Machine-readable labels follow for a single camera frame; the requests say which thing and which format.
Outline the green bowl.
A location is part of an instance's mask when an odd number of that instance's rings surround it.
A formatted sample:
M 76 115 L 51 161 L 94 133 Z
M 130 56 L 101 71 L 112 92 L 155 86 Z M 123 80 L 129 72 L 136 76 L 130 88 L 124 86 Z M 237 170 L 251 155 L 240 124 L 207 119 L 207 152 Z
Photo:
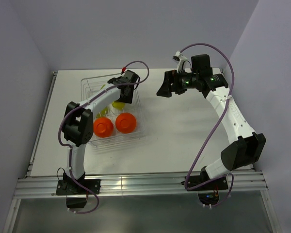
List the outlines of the green bowl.
M 112 107 L 118 110 L 123 110 L 125 105 L 126 105 L 125 103 L 119 101 L 112 102 Z
M 109 112 L 108 107 L 103 108 L 97 115 L 96 118 L 105 117 Z

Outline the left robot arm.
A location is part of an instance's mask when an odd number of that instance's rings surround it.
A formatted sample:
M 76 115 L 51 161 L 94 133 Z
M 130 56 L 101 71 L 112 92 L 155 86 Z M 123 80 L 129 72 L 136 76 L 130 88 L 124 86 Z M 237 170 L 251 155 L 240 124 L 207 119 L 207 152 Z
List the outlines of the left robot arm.
M 119 77 L 109 79 L 93 96 L 66 106 L 58 141 L 68 147 L 63 183 L 72 193 L 93 192 L 85 180 L 84 157 L 86 145 L 94 134 L 94 117 L 114 101 L 131 104 L 135 87 L 142 82 L 135 72 L 123 68 Z

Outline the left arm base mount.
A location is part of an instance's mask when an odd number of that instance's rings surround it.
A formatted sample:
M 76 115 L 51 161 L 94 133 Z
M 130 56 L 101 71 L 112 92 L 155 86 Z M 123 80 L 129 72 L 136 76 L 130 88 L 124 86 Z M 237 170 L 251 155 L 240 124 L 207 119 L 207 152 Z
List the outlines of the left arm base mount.
M 100 183 L 100 179 L 85 179 L 83 182 L 80 182 L 82 186 L 95 194 L 99 194 Z M 57 196 L 85 195 L 87 192 L 87 190 L 83 189 L 72 180 L 59 180 L 56 189 Z

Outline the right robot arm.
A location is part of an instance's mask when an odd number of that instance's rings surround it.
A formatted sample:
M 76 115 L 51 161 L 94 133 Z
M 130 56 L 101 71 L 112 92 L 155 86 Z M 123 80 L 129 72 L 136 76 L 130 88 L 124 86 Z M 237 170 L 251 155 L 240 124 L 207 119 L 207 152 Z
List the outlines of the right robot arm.
M 184 70 L 188 59 L 181 52 L 176 52 L 173 59 L 178 63 L 177 69 L 165 72 L 157 96 L 169 98 L 172 93 L 181 95 L 188 89 L 198 90 L 216 111 L 228 136 L 229 145 L 220 158 L 201 171 L 201 186 L 211 189 L 217 177 L 257 162 L 266 138 L 262 133 L 257 134 L 245 120 L 230 93 L 231 86 L 222 74 L 213 73 L 207 54 L 191 57 L 191 72 Z

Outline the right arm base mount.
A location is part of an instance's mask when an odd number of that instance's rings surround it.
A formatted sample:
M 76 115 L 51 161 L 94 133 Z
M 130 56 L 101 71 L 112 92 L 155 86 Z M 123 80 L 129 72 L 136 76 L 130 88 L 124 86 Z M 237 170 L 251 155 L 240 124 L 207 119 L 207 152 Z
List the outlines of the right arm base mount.
M 187 191 L 217 191 L 228 190 L 226 177 L 221 177 L 214 181 L 203 180 L 201 175 L 190 176 L 188 179 Z

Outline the orange bowl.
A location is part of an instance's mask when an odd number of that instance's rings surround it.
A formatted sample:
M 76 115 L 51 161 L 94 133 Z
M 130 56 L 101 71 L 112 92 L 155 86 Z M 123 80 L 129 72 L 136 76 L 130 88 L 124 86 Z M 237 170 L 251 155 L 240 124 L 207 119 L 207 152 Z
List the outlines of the orange bowl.
M 114 131 L 113 123 L 106 117 L 100 117 L 94 121 L 94 134 L 98 137 L 105 138 L 112 135 Z
M 137 125 L 136 118 L 131 113 L 121 113 L 115 121 L 117 130 L 121 133 L 131 133 L 135 130 Z

